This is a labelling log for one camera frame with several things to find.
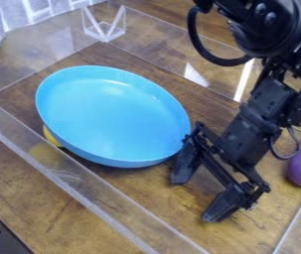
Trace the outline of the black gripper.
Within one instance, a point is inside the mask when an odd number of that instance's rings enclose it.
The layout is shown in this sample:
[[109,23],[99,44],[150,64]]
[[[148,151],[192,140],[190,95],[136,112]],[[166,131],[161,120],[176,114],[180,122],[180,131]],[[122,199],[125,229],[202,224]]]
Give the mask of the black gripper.
[[276,121],[244,103],[220,136],[198,122],[194,131],[185,137],[172,183],[185,184],[204,165],[227,188],[208,207],[204,222],[221,222],[240,209],[249,209],[260,196],[271,191],[255,166],[280,133]]

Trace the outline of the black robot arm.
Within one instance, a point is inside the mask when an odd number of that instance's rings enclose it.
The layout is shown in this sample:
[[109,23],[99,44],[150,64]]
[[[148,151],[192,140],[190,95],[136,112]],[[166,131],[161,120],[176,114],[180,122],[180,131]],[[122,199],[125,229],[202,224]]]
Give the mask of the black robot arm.
[[[225,187],[202,220],[220,222],[239,209],[249,209],[271,191],[256,171],[281,132],[301,124],[301,2],[300,0],[194,0],[188,14],[189,36],[200,55],[213,64],[236,66],[260,59],[263,71],[251,97],[219,135],[201,122],[184,139],[172,182],[185,184],[206,167]],[[224,59],[204,47],[197,16],[213,9],[228,17],[244,56]]]

